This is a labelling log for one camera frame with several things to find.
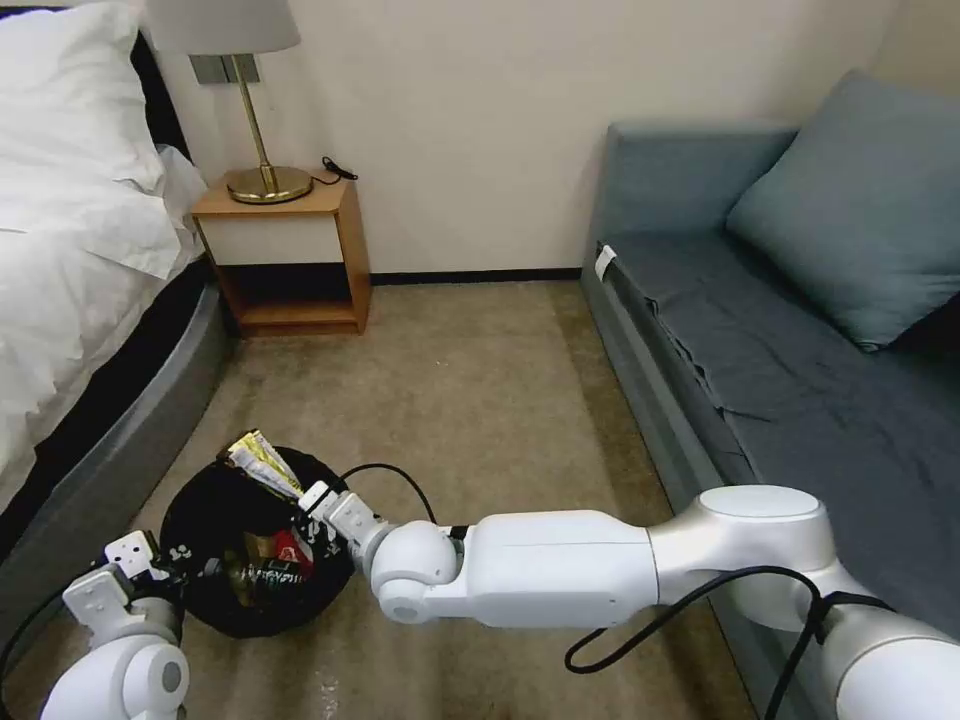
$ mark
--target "lamp stand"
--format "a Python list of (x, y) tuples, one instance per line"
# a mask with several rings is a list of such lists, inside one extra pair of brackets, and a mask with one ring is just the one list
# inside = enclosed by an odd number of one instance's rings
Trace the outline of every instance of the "lamp stand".
[(267, 151), (263, 147), (263, 136), (260, 134), (260, 125), (257, 123), (257, 114), (250, 99), (250, 88), (243, 76), (243, 70), (236, 55), (230, 56), (233, 62), (233, 71), (236, 73), (240, 85), (240, 94), (243, 96), (243, 107), (247, 111), (247, 120), (250, 121), (250, 130), (253, 132), (253, 142), (257, 146), (257, 155), (260, 157), (260, 167), (253, 170), (240, 170), (230, 173), (227, 178), (227, 191), (237, 202), (251, 205), (272, 205), (274, 203), (289, 202), (303, 197), (313, 190), (313, 177), (310, 173), (291, 167), (274, 167), (267, 159)]

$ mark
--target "sofa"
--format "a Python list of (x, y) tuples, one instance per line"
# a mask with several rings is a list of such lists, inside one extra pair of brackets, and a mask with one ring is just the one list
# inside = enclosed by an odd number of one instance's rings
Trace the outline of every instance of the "sofa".
[[(840, 557), (899, 611), (960, 637), (960, 310), (864, 352), (765, 256), (731, 208), (796, 131), (618, 123), (582, 285), (674, 510), (723, 485), (819, 497)], [(616, 258), (601, 277), (604, 246)], [(758, 714), (796, 639), (714, 611)], [(778, 717), (835, 717), (815, 645)]]

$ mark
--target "beige carpet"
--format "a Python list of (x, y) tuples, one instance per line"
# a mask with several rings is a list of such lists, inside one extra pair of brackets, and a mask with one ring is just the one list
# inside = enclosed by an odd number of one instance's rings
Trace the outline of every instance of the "beige carpet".
[[(378, 288), (363, 337), (244, 343), (139, 525), (157, 530), (183, 483), (252, 426), (335, 469), (404, 467), (442, 523), (564, 508), (640, 525), (670, 515), (576, 283)], [(421, 516), (388, 474), (351, 482), (393, 520)], [(232, 641), (188, 619), (187, 708), (193, 720), (753, 717), (706, 607), (599, 675), (563, 669), (579, 636), (394, 625), (356, 577), (280, 637)], [(81, 648), (66, 620), (50, 626), (8, 682), (17, 717), (36, 717)]]

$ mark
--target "tag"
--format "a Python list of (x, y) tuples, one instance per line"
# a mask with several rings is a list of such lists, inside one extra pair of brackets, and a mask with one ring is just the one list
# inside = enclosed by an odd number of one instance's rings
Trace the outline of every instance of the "tag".
[(600, 278), (600, 282), (603, 282), (603, 276), (607, 274), (607, 268), (615, 257), (617, 257), (617, 254), (613, 251), (613, 248), (609, 245), (604, 245), (603, 250), (600, 251), (600, 256), (597, 258), (596, 264), (593, 266), (597, 277)]

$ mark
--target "white wall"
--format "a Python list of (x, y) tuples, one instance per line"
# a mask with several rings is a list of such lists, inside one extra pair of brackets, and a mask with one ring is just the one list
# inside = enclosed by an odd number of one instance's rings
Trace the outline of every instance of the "white wall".
[[(573, 267), (611, 120), (802, 118), (898, 2), (291, 0), (254, 101), (275, 163), (360, 174), (374, 271)], [(236, 90), (161, 66), (208, 178), (253, 164)]]
[(876, 72), (913, 87), (960, 94), (960, 2), (904, 0)]

